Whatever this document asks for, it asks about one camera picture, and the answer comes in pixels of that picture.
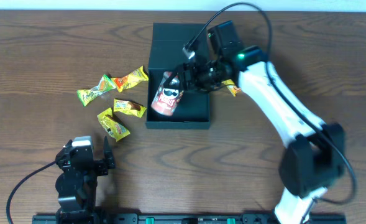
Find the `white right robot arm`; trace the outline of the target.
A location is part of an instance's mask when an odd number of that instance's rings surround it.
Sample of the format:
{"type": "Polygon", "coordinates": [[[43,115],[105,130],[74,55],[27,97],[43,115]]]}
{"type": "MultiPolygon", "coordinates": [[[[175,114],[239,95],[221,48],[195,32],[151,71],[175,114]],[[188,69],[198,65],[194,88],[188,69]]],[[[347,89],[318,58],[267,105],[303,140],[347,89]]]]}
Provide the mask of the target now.
{"type": "Polygon", "coordinates": [[[276,129],[284,153],[278,172],[284,189],[273,211],[277,223],[317,223],[313,207],[347,168],[344,130],[327,124],[292,93],[256,45],[244,47],[232,22],[208,31],[216,59],[195,54],[196,41],[183,47],[189,61],[163,74],[157,105],[174,112],[182,94],[209,93],[235,85],[249,96],[276,129]]]}

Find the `yellow Apollo chocolate cake packet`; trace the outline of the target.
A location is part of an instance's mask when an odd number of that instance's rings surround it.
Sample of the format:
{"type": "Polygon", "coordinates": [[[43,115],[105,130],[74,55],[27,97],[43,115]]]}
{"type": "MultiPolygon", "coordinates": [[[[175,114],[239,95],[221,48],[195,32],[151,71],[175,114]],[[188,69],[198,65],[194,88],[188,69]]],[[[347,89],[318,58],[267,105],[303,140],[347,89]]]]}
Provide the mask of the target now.
{"type": "Polygon", "coordinates": [[[131,101],[119,100],[119,99],[114,100],[114,106],[113,106],[114,112],[120,112],[126,115],[132,115],[141,118],[143,117],[146,110],[147,110],[146,107],[131,101]]]}

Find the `yellow biscuit packet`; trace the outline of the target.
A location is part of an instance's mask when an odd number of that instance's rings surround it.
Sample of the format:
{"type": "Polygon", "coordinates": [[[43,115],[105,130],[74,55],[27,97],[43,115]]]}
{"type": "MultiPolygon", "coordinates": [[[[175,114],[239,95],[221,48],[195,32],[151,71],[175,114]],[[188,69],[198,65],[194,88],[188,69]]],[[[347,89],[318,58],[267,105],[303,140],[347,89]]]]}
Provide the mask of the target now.
{"type": "Polygon", "coordinates": [[[242,91],[241,88],[235,85],[235,83],[231,79],[224,80],[222,84],[228,88],[228,90],[232,93],[233,96],[236,96],[239,92],[242,91]]]}

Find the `red Pringles can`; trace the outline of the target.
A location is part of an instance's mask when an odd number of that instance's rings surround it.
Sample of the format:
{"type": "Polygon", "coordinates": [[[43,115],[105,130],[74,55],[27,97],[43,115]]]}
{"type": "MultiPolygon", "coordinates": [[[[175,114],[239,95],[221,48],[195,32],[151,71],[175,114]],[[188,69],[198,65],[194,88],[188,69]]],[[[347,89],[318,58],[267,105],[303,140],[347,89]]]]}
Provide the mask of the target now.
{"type": "Polygon", "coordinates": [[[172,116],[184,91],[172,90],[162,86],[162,80],[151,103],[151,108],[164,116],[172,116]]]}

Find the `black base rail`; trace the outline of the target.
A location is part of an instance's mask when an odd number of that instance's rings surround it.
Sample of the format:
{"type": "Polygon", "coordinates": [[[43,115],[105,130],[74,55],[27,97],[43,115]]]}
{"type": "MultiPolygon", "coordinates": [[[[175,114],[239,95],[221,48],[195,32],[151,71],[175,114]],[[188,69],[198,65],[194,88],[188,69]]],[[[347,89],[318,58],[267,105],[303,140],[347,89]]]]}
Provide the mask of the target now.
{"type": "MultiPolygon", "coordinates": [[[[56,215],[34,215],[33,224],[56,223],[113,223],[113,224],[267,224],[279,223],[269,213],[244,213],[241,215],[138,215],[120,213],[93,221],[61,221],[56,215]]],[[[313,214],[306,223],[312,224],[346,224],[344,215],[313,214]]]]}

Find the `yellow Apollo wafer packet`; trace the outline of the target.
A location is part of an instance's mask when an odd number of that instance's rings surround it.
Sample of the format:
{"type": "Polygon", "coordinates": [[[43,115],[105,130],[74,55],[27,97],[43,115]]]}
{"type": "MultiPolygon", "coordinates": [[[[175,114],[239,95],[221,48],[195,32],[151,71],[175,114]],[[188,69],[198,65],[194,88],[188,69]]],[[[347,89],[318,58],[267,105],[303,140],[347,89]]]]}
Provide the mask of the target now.
{"type": "Polygon", "coordinates": [[[97,118],[108,135],[116,141],[120,141],[130,134],[130,131],[126,127],[114,120],[112,108],[104,110],[97,115],[97,118]]]}

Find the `orange yellow peanut snack packet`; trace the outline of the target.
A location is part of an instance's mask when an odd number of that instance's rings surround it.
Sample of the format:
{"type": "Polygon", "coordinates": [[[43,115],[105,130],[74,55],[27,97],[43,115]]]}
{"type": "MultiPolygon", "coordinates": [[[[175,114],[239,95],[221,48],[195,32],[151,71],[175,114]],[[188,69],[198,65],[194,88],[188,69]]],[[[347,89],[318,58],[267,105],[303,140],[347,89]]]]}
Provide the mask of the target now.
{"type": "Polygon", "coordinates": [[[121,78],[111,78],[111,81],[116,85],[118,92],[130,89],[138,85],[140,82],[148,81],[149,78],[145,73],[144,67],[130,72],[128,75],[121,78]]]}

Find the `green pandan cake packet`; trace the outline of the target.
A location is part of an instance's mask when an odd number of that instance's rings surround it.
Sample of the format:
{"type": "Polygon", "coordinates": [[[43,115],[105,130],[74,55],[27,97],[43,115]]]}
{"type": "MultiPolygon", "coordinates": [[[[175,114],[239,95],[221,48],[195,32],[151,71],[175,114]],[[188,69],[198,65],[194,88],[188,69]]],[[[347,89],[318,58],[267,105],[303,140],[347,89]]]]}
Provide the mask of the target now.
{"type": "Polygon", "coordinates": [[[82,105],[87,106],[98,96],[101,96],[105,92],[108,92],[115,88],[116,84],[111,80],[110,77],[104,74],[96,86],[90,89],[77,90],[76,94],[82,105]]]}

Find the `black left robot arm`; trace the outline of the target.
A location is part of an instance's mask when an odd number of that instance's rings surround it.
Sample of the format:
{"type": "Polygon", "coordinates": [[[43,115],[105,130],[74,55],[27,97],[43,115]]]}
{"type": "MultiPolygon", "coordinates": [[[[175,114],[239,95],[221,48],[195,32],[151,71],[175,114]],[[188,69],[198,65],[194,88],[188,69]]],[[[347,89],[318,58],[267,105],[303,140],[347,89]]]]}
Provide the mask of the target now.
{"type": "Polygon", "coordinates": [[[55,183],[60,204],[57,223],[112,223],[107,212],[96,206],[98,177],[116,167],[107,138],[103,154],[103,159],[94,159],[91,136],[82,136],[68,141],[56,155],[56,165],[63,171],[55,183]]]}

